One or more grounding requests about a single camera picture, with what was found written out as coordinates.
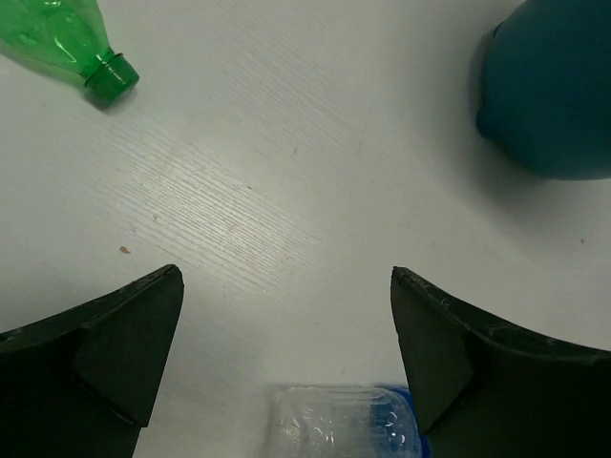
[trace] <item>plastic bottle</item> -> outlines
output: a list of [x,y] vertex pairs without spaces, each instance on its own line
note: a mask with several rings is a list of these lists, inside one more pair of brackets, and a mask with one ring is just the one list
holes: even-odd
[[110,48],[95,0],[0,0],[0,40],[22,57],[79,74],[102,106],[139,80]]
[[426,458],[406,389],[294,387],[275,405],[271,458]]

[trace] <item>bottle cap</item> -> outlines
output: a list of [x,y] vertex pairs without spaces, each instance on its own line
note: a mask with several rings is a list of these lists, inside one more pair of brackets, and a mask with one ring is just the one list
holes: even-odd
[[120,53],[99,67],[85,81],[85,88],[95,103],[108,107],[130,92],[139,80],[134,67]]

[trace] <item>white wood grain surface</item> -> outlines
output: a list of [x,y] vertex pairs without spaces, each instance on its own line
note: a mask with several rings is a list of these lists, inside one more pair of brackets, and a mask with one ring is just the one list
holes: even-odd
[[175,262],[137,458],[255,456],[274,384],[404,383],[395,264],[611,348],[611,182],[538,180],[474,129],[517,3],[100,0],[142,76],[108,113],[0,58],[2,330]]

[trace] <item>clear plastic bottle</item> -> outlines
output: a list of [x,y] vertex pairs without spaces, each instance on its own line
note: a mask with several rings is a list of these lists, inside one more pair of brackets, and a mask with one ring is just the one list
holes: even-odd
[[294,387],[274,407],[271,458],[425,458],[407,390]]

